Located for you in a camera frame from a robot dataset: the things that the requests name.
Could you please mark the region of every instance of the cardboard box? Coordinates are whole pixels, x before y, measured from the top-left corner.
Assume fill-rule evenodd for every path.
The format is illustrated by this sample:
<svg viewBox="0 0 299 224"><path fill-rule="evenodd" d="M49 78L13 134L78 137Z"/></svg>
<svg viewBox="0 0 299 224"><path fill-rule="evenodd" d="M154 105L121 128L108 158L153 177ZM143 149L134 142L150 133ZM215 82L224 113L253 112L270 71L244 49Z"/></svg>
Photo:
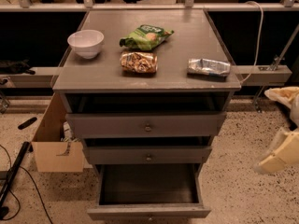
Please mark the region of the cardboard box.
<svg viewBox="0 0 299 224"><path fill-rule="evenodd" d="M82 172L85 158L80 142L61 142L66 110L54 94L32 141L38 172Z"/></svg>

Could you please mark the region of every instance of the cabinet top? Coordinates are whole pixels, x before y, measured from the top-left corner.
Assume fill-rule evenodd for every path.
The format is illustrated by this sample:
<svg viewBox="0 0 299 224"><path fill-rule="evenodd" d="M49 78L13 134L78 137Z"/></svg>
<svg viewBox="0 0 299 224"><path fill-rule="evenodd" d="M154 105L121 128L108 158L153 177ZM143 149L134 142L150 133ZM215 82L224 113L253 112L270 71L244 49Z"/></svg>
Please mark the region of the cabinet top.
<svg viewBox="0 0 299 224"><path fill-rule="evenodd" d="M158 71L152 76L122 71L125 50L120 39L142 24L174 30L154 52ZM101 31L104 45L91 60L70 51L53 89L57 92L108 91L236 91L240 83L234 69L227 78L188 75L190 58L227 62L227 57L202 9L91 11L82 30Z"/></svg>

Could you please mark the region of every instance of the gray cabinet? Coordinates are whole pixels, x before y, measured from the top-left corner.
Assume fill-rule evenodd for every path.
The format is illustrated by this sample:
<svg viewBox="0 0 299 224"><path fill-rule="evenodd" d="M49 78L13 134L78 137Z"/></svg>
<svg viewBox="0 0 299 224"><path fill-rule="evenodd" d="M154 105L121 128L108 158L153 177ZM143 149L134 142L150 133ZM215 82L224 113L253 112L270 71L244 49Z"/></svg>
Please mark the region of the gray cabinet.
<svg viewBox="0 0 299 224"><path fill-rule="evenodd" d="M122 72L123 48L116 43L135 29L136 18L153 24L153 17L156 25L175 30L154 50L158 72L151 77ZM201 199L198 176L226 106L240 89L233 71L227 78L187 75L189 58L227 61L206 14L200 9L92 11L82 29L104 31L103 51L89 61L71 51L54 90L99 178L88 214L92 219L206 217L210 210Z"/></svg>

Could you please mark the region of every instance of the speckled floor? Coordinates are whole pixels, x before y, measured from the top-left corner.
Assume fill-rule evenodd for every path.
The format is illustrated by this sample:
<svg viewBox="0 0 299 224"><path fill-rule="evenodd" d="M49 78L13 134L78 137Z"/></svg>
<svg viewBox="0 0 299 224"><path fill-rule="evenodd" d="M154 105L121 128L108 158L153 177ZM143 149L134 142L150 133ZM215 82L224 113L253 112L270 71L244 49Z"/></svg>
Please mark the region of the speckled floor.
<svg viewBox="0 0 299 224"><path fill-rule="evenodd" d="M259 175L252 165L268 148L280 127L289 127L281 109L273 102L262 100L263 113L254 111L250 99L233 100L228 109L213 151L200 175L204 204L211 208L205 219L153 220L167 224L239 224L299 223L299 167L290 167L274 175ZM0 115L0 144L14 161L23 141L33 138L42 118L42 106L30 105L26 113L8 110ZM37 122L20 131L18 125L31 117ZM22 162L40 190L53 223L109 223L129 224L148 221L111 220L92 221L86 209L94 207L97 178L92 169L83 173L39 173L34 153L27 153ZM7 154L0 149L0 170L8 168ZM12 187L21 202L19 214L7 223L49 223L36 189L29 176L20 169ZM15 199L8 194L5 202L10 209L6 218L18 209Z"/></svg>

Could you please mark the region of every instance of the bowl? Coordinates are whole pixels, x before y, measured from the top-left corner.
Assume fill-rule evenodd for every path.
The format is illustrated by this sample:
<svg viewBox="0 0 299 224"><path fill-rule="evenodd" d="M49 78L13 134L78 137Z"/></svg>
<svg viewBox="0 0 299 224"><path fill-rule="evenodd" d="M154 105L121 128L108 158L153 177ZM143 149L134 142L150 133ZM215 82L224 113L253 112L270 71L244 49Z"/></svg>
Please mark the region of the bowl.
<svg viewBox="0 0 299 224"><path fill-rule="evenodd" d="M81 30L67 38L68 45L80 57L92 59L101 52L104 35L96 30Z"/></svg>

